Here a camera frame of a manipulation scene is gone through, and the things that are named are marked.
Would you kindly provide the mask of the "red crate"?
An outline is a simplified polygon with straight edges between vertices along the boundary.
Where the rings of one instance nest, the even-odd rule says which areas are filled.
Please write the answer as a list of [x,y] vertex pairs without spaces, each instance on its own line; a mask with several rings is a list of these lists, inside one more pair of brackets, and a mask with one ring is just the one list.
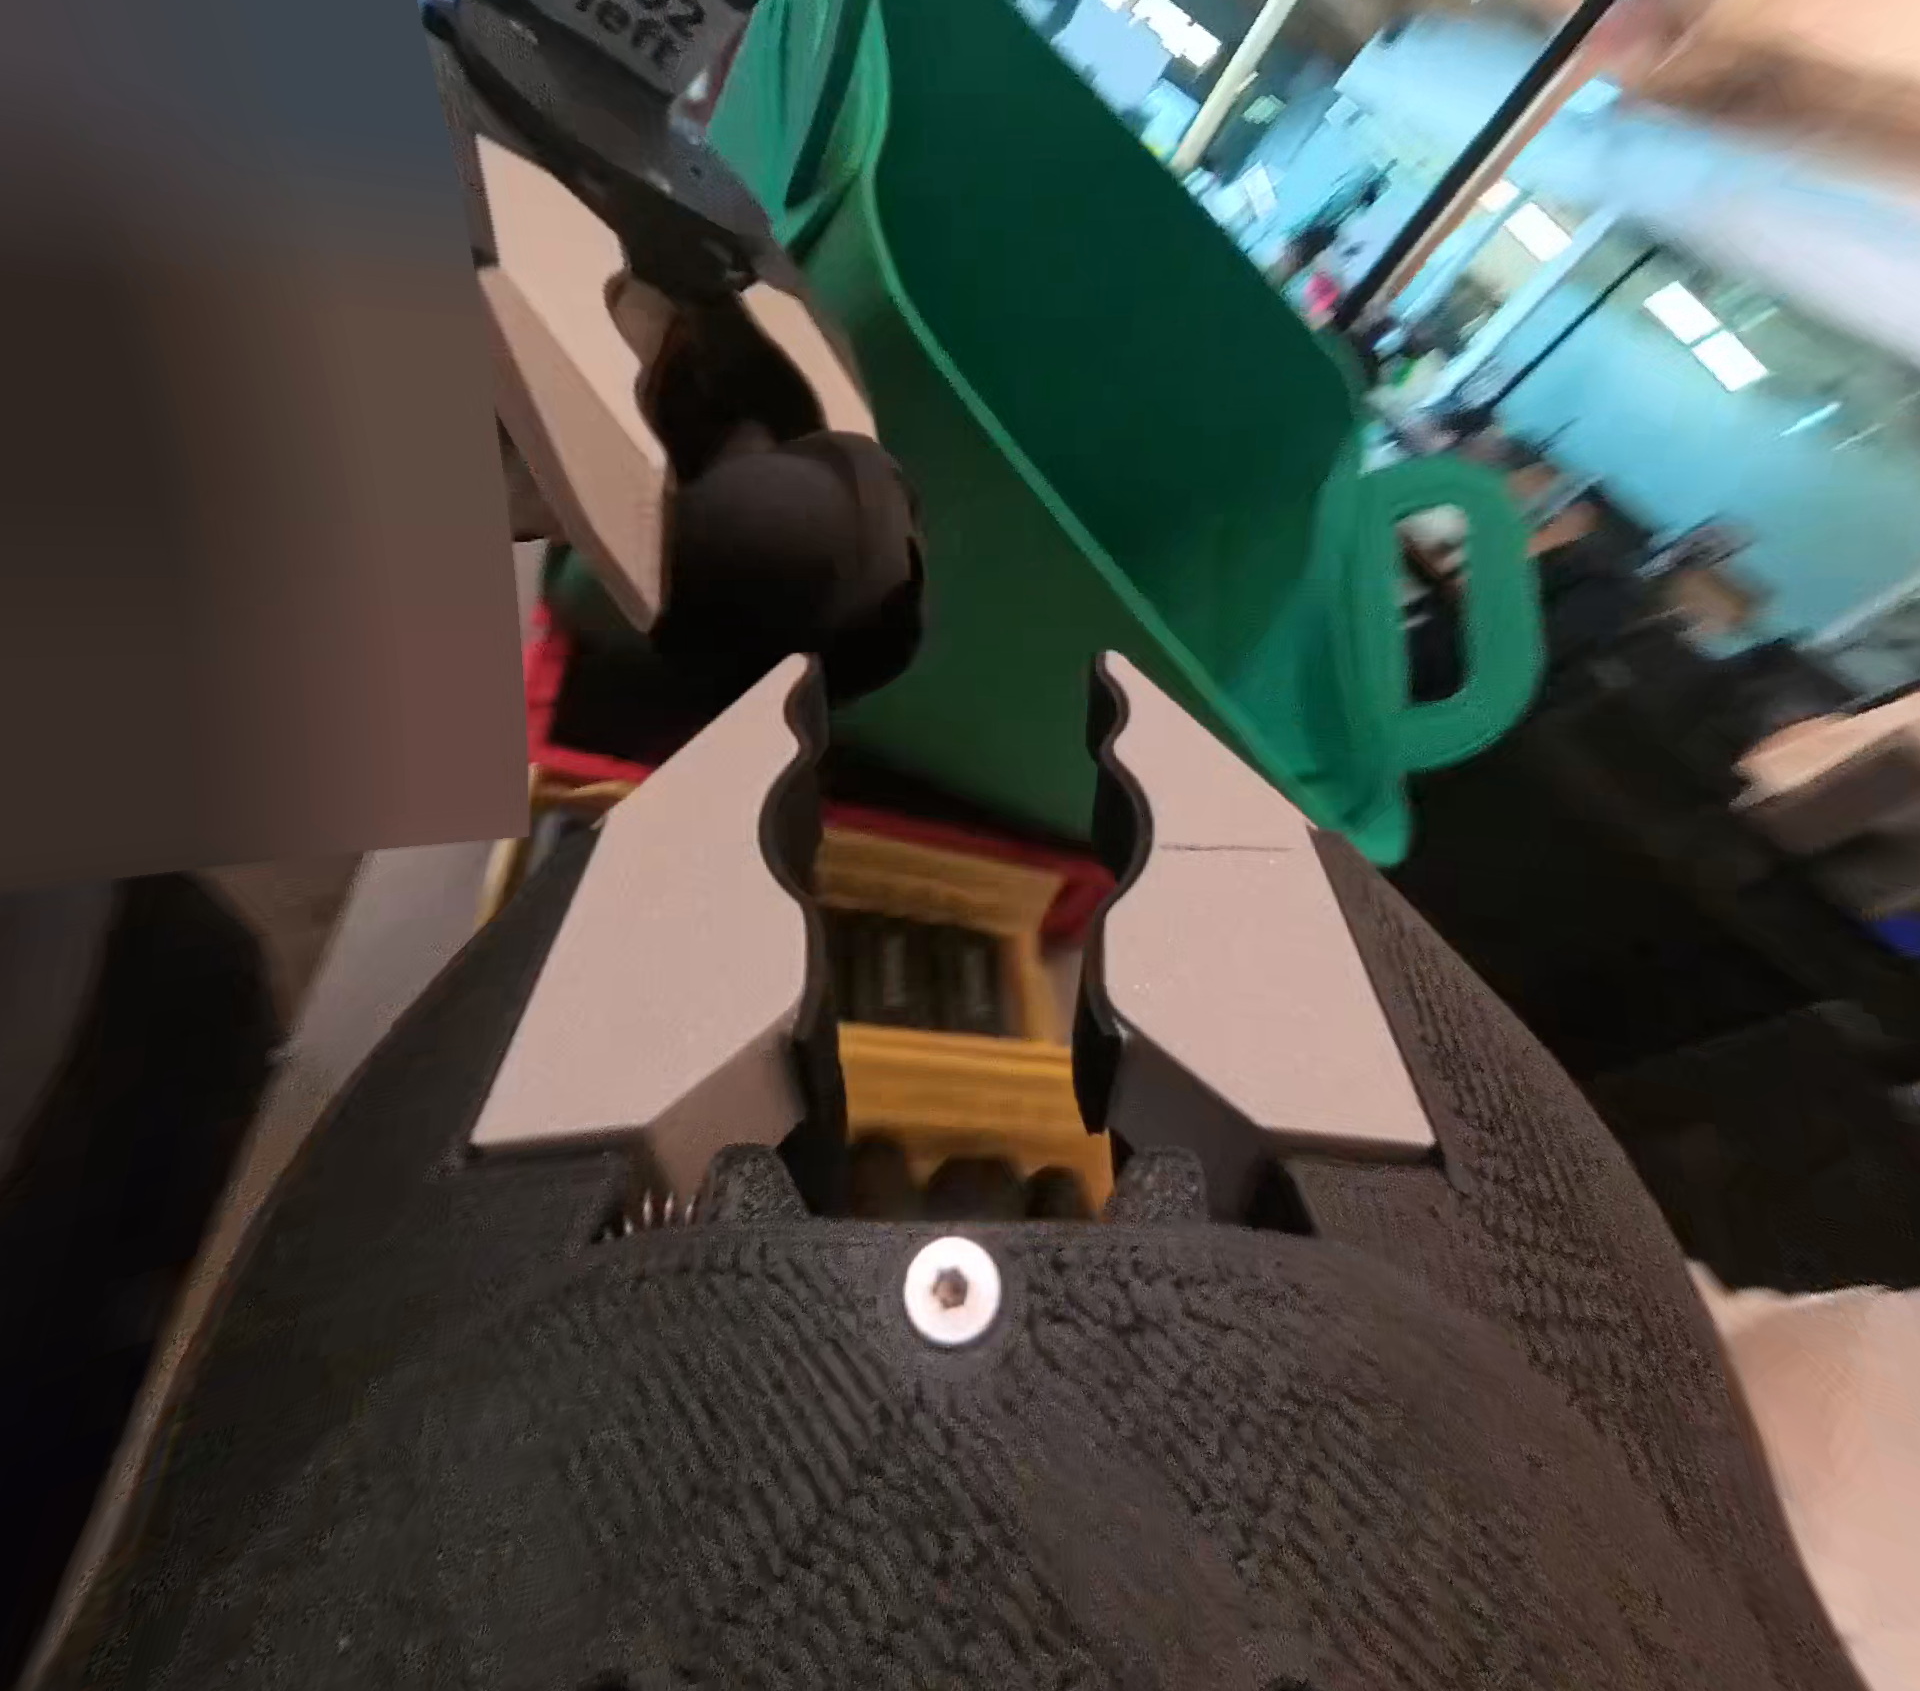
[[[526,744],[544,778],[569,786],[636,786],[667,762],[690,732],[640,710],[639,664],[609,648],[580,648],[546,600],[535,600],[522,650]],[[1115,874],[1083,840],[1062,840],[972,808],[950,794],[873,766],[835,746],[822,760],[824,822],[839,830],[919,842],[1061,880],[1043,920],[1048,942],[1080,942]]]

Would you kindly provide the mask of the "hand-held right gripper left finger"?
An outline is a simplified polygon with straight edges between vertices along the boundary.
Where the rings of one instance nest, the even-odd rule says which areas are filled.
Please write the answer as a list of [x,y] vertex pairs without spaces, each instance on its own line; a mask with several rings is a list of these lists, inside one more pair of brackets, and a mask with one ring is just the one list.
[[485,1157],[602,1151],[696,1189],[731,1145],[843,1149],[816,904],[820,664],[791,656],[605,814],[477,1121]]

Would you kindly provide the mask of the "yellow bin with black cylinders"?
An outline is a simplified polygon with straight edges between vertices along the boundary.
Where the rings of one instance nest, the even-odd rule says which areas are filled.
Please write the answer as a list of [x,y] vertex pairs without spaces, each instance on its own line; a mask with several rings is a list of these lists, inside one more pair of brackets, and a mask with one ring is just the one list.
[[849,1149],[843,1209],[888,1223],[1078,1223],[1112,1191],[1061,1044],[839,1030]]

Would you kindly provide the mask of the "yellow bin with battery packs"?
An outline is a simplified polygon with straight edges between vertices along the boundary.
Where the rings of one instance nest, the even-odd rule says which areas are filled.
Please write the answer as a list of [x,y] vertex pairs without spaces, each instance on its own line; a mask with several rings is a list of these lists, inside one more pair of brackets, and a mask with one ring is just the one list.
[[832,912],[884,914],[908,922],[920,936],[931,1012],[935,1010],[931,976],[935,928],[990,934],[1000,938],[1006,950],[1009,984],[1020,1004],[1020,1036],[942,1034],[935,1030],[935,1016],[919,1034],[1006,1044],[1065,1044],[1065,1010],[1050,970],[1061,944],[1045,938],[1045,918],[1058,888],[1061,880],[1045,870],[830,828],[816,864],[816,894],[828,936],[830,988],[839,1016],[852,1028],[903,1032],[855,1026],[843,1016],[836,990]]

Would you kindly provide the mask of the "black stand pole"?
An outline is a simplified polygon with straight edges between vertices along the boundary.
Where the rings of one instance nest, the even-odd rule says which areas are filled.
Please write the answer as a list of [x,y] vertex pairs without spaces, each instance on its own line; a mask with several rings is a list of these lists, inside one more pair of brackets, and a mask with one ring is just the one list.
[[1621,0],[1580,0],[1542,52],[1523,72],[1490,118],[1443,170],[1389,246],[1354,280],[1336,306],[1329,328],[1350,338],[1376,306],[1405,288],[1445,240],[1458,212],[1476,204],[1476,194],[1525,148],[1542,124],[1572,96],[1591,68],[1587,60],[1596,30]]

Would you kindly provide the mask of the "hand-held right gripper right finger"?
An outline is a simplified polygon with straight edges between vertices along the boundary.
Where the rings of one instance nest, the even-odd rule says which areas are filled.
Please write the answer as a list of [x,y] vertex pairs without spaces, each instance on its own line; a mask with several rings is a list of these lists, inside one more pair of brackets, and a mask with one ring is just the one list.
[[1115,888],[1078,972],[1085,1125],[1127,1157],[1189,1153],[1216,1219],[1247,1219],[1294,1159],[1435,1163],[1331,838],[1115,650],[1087,738]]

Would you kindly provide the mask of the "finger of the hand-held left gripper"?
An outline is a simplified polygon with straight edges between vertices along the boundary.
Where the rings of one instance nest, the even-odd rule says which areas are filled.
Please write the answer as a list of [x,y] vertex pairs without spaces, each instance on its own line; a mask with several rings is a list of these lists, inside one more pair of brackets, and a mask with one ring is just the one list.
[[673,472],[640,412],[644,362],[613,312],[622,246],[550,172],[477,142],[491,252],[477,278],[498,420],[542,506],[621,618],[651,636],[667,598]]
[[924,640],[924,522],[845,344],[797,294],[740,300],[769,392],[705,478],[705,592],[771,658],[807,652],[835,696],[875,696]]

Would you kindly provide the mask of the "green chair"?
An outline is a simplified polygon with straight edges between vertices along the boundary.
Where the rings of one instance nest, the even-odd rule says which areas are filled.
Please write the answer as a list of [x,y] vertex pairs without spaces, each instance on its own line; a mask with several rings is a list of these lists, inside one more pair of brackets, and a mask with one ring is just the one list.
[[1399,866],[1411,780],[1498,744],[1540,684],[1503,480],[1365,470],[1343,352],[1006,0],[762,0],[711,136],[923,514],[923,646],[836,736],[1083,840],[1116,652]]

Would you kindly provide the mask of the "black battery pack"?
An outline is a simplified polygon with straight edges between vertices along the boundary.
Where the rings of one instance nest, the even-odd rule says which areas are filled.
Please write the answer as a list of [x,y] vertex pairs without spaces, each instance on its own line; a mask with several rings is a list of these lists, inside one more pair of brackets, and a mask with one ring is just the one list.
[[933,1028],[942,1034],[1016,1038],[1023,1034],[1018,996],[1009,984],[1000,938],[964,928],[928,934]]
[[931,990],[920,936],[908,922],[832,912],[835,978],[841,1014],[855,1026],[920,1032],[931,1024]]

